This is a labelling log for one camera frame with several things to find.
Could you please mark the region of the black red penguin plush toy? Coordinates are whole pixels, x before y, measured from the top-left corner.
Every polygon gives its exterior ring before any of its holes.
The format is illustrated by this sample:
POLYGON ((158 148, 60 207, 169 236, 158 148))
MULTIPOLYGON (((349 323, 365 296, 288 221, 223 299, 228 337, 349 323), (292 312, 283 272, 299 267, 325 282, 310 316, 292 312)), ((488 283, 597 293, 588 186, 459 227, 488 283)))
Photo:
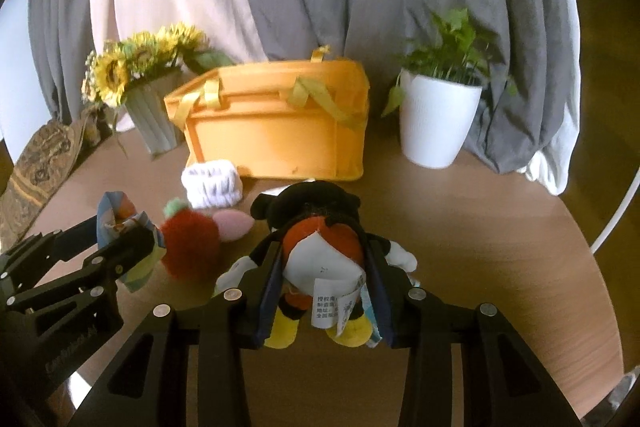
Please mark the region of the black red penguin plush toy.
POLYGON ((265 220, 270 235, 218 277, 215 293, 238 286, 245 273, 262 264, 269 243, 281 242, 283 288, 266 347, 290 347, 307 312, 311 325, 338 345, 374 348, 380 343, 366 283, 366 245, 380 245, 387 264, 408 274, 416 271, 418 260, 398 243, 363 231, 359 208, 358 196, 328 181, 299 182, 254 199, 250 215, 265 220))

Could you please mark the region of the orange fabric storage basket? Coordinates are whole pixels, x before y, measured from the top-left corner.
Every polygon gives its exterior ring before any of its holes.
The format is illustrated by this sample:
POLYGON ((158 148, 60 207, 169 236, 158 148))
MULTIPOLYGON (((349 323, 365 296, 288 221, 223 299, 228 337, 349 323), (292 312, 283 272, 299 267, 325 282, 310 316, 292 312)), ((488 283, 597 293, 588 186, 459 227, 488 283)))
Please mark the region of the orange fabric storage basket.
POLYGON ((369 79, 360 63, 328 52, 218 67, 166 95, 190 163, 228 160, 249 178, 360 179, 369 79))

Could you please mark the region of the brown carved wooden ornament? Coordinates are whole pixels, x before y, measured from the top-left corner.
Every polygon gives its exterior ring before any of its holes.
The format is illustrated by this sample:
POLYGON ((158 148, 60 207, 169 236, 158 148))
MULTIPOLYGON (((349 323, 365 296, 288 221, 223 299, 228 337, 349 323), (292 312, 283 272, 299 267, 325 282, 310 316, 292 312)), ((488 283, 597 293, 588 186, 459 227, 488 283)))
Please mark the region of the brown carved wooden ornament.
POLYGON ((28 141, 1 195, 2 254, 25 236, 81 155, 102 141, 102 116, 87 108, 73 124, 52 119, 28 141))

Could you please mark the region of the grey ribbed vase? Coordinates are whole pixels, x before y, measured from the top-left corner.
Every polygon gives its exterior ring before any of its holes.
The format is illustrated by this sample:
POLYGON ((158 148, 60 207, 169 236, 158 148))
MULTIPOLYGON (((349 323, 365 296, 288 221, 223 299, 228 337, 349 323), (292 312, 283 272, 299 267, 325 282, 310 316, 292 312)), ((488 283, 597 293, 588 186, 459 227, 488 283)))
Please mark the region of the grey ribbed vase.
POLYGON ((170 121, 164 103, 165 96, 178 89, 183 80, 182 70, 174 69, 163 77, 130 90, 126 95, 128 115, 152 156, 173 150, 183 139, 182 132, 170 121))

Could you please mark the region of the pink plush piece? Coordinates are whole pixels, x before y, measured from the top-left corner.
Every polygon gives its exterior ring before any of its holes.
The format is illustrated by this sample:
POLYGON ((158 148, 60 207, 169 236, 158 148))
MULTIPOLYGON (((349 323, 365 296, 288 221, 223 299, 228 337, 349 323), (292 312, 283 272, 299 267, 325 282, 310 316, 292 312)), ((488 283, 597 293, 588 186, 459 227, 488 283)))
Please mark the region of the pink plush piece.
POLYGON ((236 209, 218 210, 212 216, 222 243, 231 243, 242 239, 253 227, 255 220, 246 212, 236 209))

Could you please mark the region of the green leafy plant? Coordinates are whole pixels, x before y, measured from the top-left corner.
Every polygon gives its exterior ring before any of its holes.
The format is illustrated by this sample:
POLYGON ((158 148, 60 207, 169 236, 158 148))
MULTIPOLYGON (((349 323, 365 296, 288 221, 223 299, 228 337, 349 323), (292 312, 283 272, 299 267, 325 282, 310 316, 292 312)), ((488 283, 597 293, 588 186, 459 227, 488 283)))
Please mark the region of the green leafy plant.
POLYGON ((431 17, 436 42, 407 39, 408 51, 392 55, 401 72, 480 89, 503 82, 506 92, 518 94, 510 72, 502 76, 494 72, 495 65, 506 64, 495 31, 482 25, 468 8, 450 9, 445 14, 432 11, 431 17))

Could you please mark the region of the white curved pole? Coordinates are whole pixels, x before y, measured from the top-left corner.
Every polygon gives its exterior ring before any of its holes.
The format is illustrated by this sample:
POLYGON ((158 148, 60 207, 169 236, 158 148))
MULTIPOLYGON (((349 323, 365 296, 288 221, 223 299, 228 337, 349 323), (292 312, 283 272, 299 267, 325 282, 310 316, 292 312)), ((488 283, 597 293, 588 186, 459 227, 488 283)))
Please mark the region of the white curved pole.
POLYGON ((640 185, 640 168, 637 169, 636 174, 634 175, 634 179, 631 180, 627 191, 623 198, 620 200, 620 205, 617 206, 616 210, 613 213, 613 216, 605 227, 602 229, 598 237, 592 242, 590 245, 590 253, 595 255, 597 251, 602 247, 604 242, 608 239, 608 236, 615 230, 620 222, 620 219, 624 217, 626 210, 634 199, 634 195, 636 195, 639 190, 640 185))

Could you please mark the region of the blue cartoon tissue pack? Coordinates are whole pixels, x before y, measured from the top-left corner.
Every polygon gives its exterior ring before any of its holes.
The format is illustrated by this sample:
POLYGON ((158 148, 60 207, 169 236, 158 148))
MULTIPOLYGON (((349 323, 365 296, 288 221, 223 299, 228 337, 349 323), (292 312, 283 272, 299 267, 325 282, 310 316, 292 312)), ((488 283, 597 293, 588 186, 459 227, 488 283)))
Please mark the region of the blue cartoon tissue pack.
POLYGON ((104 248, 137 228, 153 233, 154 246, 149 254, 119 277, 130 293, 140 291, 148 283, 155 265, 165 257, 165 239, 148 215, 138 211, 124 192, 105 192, 96 210, 96 245, 104 248))

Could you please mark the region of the yellow sunflower bouquet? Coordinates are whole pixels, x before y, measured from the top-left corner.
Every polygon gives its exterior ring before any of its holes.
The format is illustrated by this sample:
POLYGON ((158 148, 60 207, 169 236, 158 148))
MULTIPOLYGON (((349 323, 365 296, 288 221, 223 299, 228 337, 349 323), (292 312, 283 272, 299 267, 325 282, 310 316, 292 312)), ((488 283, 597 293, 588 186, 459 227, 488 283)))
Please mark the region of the yellow sunflower bouquet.
POLYGON ((185 83, 187 72, 202 75, 231 64, 231 58, 213 48, 206 33, 194 25, 179 22, 155 32, 142 30, 119 41, 107 40, 100 53, 88 54, 81 100, 103 108, 116 121, 118 110, 126 109, 128 92, 142 84, 174 69, 182 70, 185 83))

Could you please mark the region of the white plant pot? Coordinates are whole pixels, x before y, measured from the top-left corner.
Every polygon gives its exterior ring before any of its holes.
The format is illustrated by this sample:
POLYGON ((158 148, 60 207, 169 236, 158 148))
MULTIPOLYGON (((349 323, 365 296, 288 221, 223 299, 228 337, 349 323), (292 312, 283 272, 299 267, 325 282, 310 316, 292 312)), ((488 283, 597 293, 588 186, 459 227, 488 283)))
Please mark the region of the white plant pot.
POLYGON ((401 152, 421 167, 449 167, 468 136, 483 88, 405 69, 399 86, 405 93, 399 107, 401 152))

